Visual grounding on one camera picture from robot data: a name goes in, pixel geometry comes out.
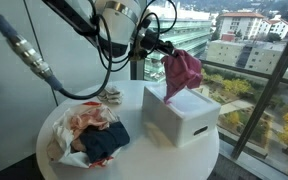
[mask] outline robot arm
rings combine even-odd
[[[86,96],[76,96],[65,91],[41,55],[0,15],[0,32],[6,37],[10,47],[37,76],[45,80],[54,90],[68,98],[77,100],[97,96],[104,90],[108,82],[112,63],[114,63],[112,58],[126,54],[129,43],[133,44],[128,56],[129,59],[136,55],[141,58],[145,57],[147,55],[145,50],[157,50],[165,55],[173,55],[172,43],[159,40],[158,33],[147,30],[150,20],[143,17],[149,15],[150,12],[147,11],[147,6],[145,9],[141,9],[138,0],[96,0],[95,3],[92,0],[88,1],[91,7],[90,15],[83,11],[79,0],[43,0],[78,34],[84,36],[94,47],[97,47],[100,57],[101,54],[104,54],[105,57],[108,55],[109,63],[102,86],[96,92]],[[172,2],[171,4],[176,13],[175,5]],[[142,49],[134,48],[136,44],[140,44]]]

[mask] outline building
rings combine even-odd
[[[229,12],[221,15],[220,36],[228,31],[241,31],[242,39],[254,39],[264,16],[253,12]]]
[[[266,36],[268,33],[276,33],[284,39],[288,32],[288,22],[275,16],[271,20],[263,20],[258,31],[259,36]]]
[[[271,74],[285,48],[285,44],[261,41],[212,41],[206,60],[220,64]],[[288,69],[284,75],[288,78]]]
[[[171,26],[173,19],[161,19],[160,26],[167,28]],[[163,41],[171,41],[177,49],[184,49],[192,56],[201,55],[206,48],[210,38],[210,20],[178,19],[173,29],[160,37]],[[157,28],[156,22],[150,25]],[[164,66],[160,60],[163,54],[153,52],[145,59],[144,79],[161,82],[165,80]]]

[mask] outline white round table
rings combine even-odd
[[[182,148],[173,146],[152,124],[142,123],[142,98],[147,81],[118,81],[124,94],[120,105],[107,104],[129,133],[131,141],[105,168],[83,169],[63,164],[50,165],[46,147],[52,138],[52,125],[69,107],[86,101],[68,99],[60,104],[44,122],[37,139],[38,166],[46,180],[203,180],[212,172],[219,153],[219,137],[215,128],[194,143]],[[97,90],[94,86],[79,94]],[[100,102],[97,98],[87,101]]]

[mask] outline pile of clothes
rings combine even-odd
[[[78,167],[102,166],[130,142],[119,117],[97,102],[69,109],[54,123],[53,131],[47,150],[50,160]]]

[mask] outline blue cloth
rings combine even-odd
[[[109,157],[116,149],[130,142],[130,137],[121,122],[112,123],[104,130],[89,126],[79,138],[86,147],[90,163]]]

